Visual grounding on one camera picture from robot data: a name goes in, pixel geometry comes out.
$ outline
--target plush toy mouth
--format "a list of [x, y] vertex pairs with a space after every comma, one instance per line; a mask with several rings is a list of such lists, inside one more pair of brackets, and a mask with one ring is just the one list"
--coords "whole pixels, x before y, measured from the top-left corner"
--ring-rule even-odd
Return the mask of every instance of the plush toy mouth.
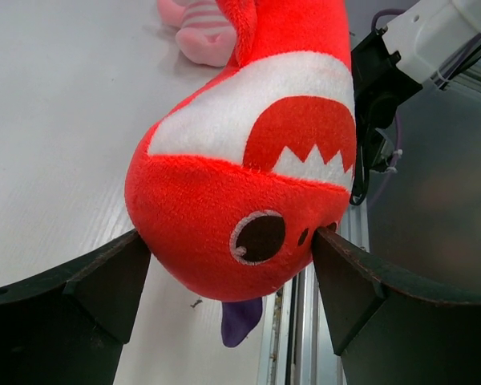
[[355, 140], [353, 116], [343, 104], [316, 96], [290, 96], [271, 104], [257, 119], [243, 165], [349, 190]]

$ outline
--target red plush toy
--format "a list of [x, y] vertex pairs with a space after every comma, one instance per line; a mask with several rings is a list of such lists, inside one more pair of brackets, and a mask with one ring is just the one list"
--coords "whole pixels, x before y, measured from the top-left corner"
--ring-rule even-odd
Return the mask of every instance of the red plush toy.
[[342, 0], [219, 0], [228, 66], [156, 123], [126, 180], [134, 226], [190, 290], [224, 304], [233, 347], [262, 297], [311, 262], [345, 212], [356, 157]]

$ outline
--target white stripe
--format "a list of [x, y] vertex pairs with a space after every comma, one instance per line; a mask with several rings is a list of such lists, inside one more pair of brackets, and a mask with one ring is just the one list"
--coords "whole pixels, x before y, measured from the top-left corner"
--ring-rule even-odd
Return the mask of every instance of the white stripe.
[[201, 12], [202, 10], [219, 10], [219, 7], [218, 6], [215, 6], [213, 4], [210, 4], [210, 5], [204, 5], [204, 6], [194, 6], [193, 8], [187, 8], [184, 12], [184, 14], [192, 14], [194, 12]]
[[279, 99], [299, 95], [338, 101], [354, 116], [353, 78], [344, 63], [316, 52], [290, 52], [250, 63], [164, 118], [148, 153], [202, 155], [242, 164], [261, 113]]
[[183, 22], [182, 28], [185, 28], [192, 22], [228, 22], [228, 20], [220, 14], [216, 16], [192, 16]]

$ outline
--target white table surface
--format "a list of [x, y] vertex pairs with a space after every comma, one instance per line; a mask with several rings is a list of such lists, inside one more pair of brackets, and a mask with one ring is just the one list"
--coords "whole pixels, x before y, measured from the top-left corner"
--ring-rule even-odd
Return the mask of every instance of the white table surface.
[[[0, 286], [128, 231], [135, 146], [216, 74], [179, 53], [154, 4], [0, 1]], [[152, 261], [116, 385], [256, 382], [261, 328], [224, 348], [220, 304], [195, 300]]]

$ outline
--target cable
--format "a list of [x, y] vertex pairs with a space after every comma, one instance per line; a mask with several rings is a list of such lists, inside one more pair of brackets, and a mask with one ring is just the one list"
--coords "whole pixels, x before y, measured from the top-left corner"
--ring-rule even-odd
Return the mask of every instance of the cable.
[[468, 70], [472, 67], [476, 62], [481, 59], [481, 44], [472, 51], [458, 66], [458, 68], [453, 72], [452, 78], [461, 74], [462, 72]]
[[[390, 161], [390, 167], [395, 167], [395, 165], [398, 163], [398, 160], [400, 158], [398, 151], [401, 150], [401, 145], [402, 145], [402, 124], [401, 124], [401, 119], [399, 118], [399, 115], [395, 114], [395, 150], [396, 151], [394, 152], [394, 155], [392, 156], [392, 160]], [[391, 177], [392, 177], [392, 174], [390, 172], [388, 172], [385, 175], [383, 182], [379, 185], [378, 191], [374, 193], [373, 197], [367, 203], [368, 210], [374, 207], [375, 203], [381, 197]]]
[[400, 14], [404, 14], [405, 12], [406, 10], [401, 10], [398, 8], [388, 8], [386, 10], [380, 10], [372, 18], [372, 22], [370, 24], [370, 30], [375, 31], [378, 28], [378, 20], [383, 16], [399, 16]]
[[[370, 24], [370, 29], [372, 31], [375, 31], [378, 28], [379, 19], [384, 17], [384, 16], [399, 16], [400, 14], [404, 14], [405, 12], [406, 12], [406, 10], [397, 9], [397, 8], [388, 8], [388, 9], [385, 9], [385, 10], [380, 10], [372, 18], [372, 22]], [[398, 122], [397, 114], [394, 117], [394, 119], [396, 121], [396, 126], [397, 126], [397, 122]], [[374, 128], [370, 128], [370, 130], [366, 134], [365, 143], [358, 146], [358, 153], [360, 154], [360, 157], [361, 157], [360, 164], [358, 165], [358, 167], [362, 167], [362, 170], [363, 170], [363, 182], [362, 182], [363, 186], [362, 186], [362, 192], [361, 192], [359, 197], [357, 197], [355, 199], [353, 196], [351, 196], [350, 203], [353, 206], [361, 205], [362, 202], [366, 199], [367, 194], [369, 193], [370, 169], [369, 169], [369, 167], [366, 166], [368, 162], [367, 162], [367, 159], [366, 159], [366, 152], [364, 151], [364, 148], [367, 147], [366, 145], [370, 142], [370, 138], [374, 133], [375, 133]], [[395, 167], [395, 164], [397, 163], [397, 161], [398, 161], [398, 155], [396, 153], [396, 154], [394, 154], [394, 156], [392, 157], [392, 160], [390, 161], [389, 168]], [[386, 182], [382, 186], [380, 186], [380, 189], [377, 192], [378, 195], [381, 195], [382, 190], [385, 188], [385, 185], [386, 185]]]
[[[444, 72], [443, 78], [448, 81], [452, 80], [455, 76], [474, 65], [479, 59], [481, 59], [481, 33], [477, 34], [467, 43], [455, 63]], [[448, 81], [445, 82], [442, 79], [437, 79], [435, 84], [440, 89], [444, 89]]]

